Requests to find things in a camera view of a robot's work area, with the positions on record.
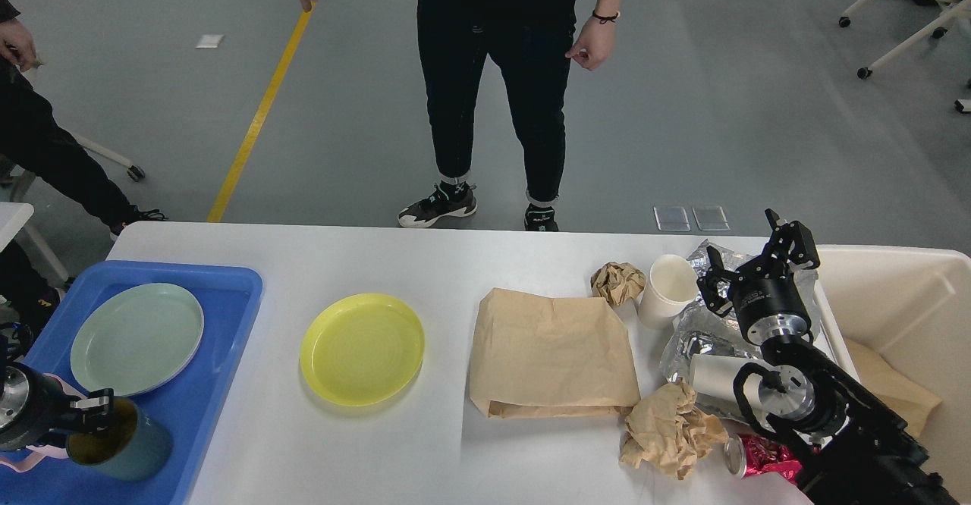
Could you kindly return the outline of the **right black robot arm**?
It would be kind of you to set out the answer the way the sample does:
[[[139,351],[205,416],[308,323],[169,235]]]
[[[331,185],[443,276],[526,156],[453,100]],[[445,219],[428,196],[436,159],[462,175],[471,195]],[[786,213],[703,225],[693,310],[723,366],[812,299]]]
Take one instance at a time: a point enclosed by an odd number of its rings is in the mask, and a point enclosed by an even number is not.
[[[734,270],[707,248],[697,285],[707,309],[735,314],[759,349],[733,378],[743,420],[787,447],[801,464],[797,487],[815,504],[953,504],[906,422],[810,340],[812,319],[794,273],[821,259],[809,228],[766,210],[772,233],[762,252]]]

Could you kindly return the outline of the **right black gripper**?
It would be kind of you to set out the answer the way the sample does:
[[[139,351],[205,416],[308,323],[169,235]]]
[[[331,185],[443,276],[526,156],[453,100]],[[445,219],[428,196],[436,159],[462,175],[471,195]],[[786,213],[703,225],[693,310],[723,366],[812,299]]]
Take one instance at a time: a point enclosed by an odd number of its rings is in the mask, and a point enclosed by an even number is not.
[[[725,269],[717,248],[708,245],[709,266],[696,281],[710,312],[724,318],[734,309],[743,339],[750,345],[762,345],[774,337],[812,334],[812,319],[794,277],[787,275],[821,266],[809,228],[800,221],[786,221],[772,209],[764,214],[772,233],[762,250],[762,278],[738,281],[738,273]],[[719,284],[729,286],[727,296],[719,293]]]

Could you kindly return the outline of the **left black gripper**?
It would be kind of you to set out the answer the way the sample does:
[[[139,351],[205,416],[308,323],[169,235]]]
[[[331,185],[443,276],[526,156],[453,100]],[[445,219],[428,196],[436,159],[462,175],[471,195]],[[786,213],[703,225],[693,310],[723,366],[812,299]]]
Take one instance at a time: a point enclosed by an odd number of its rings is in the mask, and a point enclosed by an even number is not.
[[[28,446],[66,448],[62,428],[76,434],[101,434],[114,423],[114,390],[69,397],[56,378],[18,362],[5,367],[2,377],[1,450],[15,452]]]

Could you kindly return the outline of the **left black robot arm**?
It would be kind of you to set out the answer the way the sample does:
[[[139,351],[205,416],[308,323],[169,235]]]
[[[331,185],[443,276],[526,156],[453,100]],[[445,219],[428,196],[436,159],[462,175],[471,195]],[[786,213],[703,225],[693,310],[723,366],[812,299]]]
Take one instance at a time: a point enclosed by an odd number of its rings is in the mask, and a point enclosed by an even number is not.
[[[2,325],[1,449],[65,453],[75,435],[101,437],[115,421],[112,390],[83,394],[55,374],[18,359],[27,351],[29,329]]]

